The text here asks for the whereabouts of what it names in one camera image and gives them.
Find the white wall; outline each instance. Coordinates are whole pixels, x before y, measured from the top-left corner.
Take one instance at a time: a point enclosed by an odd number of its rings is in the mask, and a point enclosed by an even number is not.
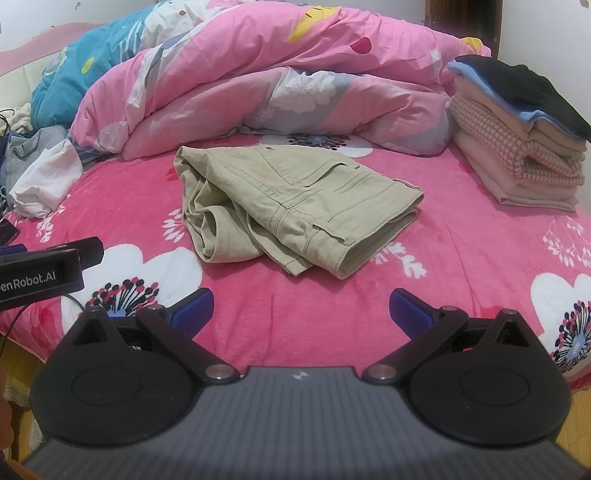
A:
[[[582,0],[504,0],[499,60],[548,77],[591,122],[591,9]],[[591,152],[579,202],[591,214]]]
[[[359,8],[374,14],[398,18],[416,24],[420,24],[425,20],[425,0],[323,0],[319,3],[314,3],[312,0],[287,1],[296,5]]]
[[[0,51],[12,50],[51,26],[108,23],[154,0],[0,0]]]

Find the black circular pad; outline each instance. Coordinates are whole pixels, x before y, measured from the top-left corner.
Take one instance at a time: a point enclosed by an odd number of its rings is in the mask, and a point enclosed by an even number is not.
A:
[[[87,446],[118,446],[152,437],[179,421],[194,389],[186,371],[152,352],[124,347],[72,349],[38,377],[34,403],[51,437]]]
[[[415,372],[410,400],[438,431],[473,445],[512,447],[551,437],[570,396],[551,362],[530,348],[448,353]]]

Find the floral bedsheet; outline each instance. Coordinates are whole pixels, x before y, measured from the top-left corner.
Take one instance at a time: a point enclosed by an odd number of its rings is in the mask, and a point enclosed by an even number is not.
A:
[[[404,287],[434,306],[455,304],[472,316],[519,310],[571,387],[591,384],[588,215],[499,205],[453,144],[434,158],[331,135],[234,135],[194,146],[256,142],[330,148],[417,184],[425,192],[419,217],[346,280],[320,268],[292,277],[268,258],[202,264],[181,219],[171,151],[99,164],[45,220],[8,218],[29,249],[99,236],[105,258],[85,271],[86,287],[74,296],[104,305],[112,316],[155,302],[170,305],[199,286],[210,288],[214,316],[194,340],[242,370],[366,367],[408,340],[388,312],[391,291]],[[14,314],[0,314],[0,329]],[[78,314],[67,298],[35,304],[12,337],[46,359]]]

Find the wooden floor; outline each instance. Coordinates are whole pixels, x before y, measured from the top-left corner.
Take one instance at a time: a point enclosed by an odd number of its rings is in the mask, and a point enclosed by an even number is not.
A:
[[[591,391],[575,393],[557,443],[584,466],[591,467]]]

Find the logo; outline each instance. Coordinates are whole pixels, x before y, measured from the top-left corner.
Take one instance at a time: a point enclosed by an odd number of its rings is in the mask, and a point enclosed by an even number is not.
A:
[[[0,291],[10,292],[12,290],[22,290],[23,288],[36,285],[52,284],[55,281],[57,281],[56,271],[50,270],[33,276],[25,275],[20,278],[12,278],[10,281],[0,283]]]
[[[306,378],[309,377],[309,374],[300,370],[298,373],[292,374],[291,376],[293,378],[295,378],[296,380],[305,380]]]

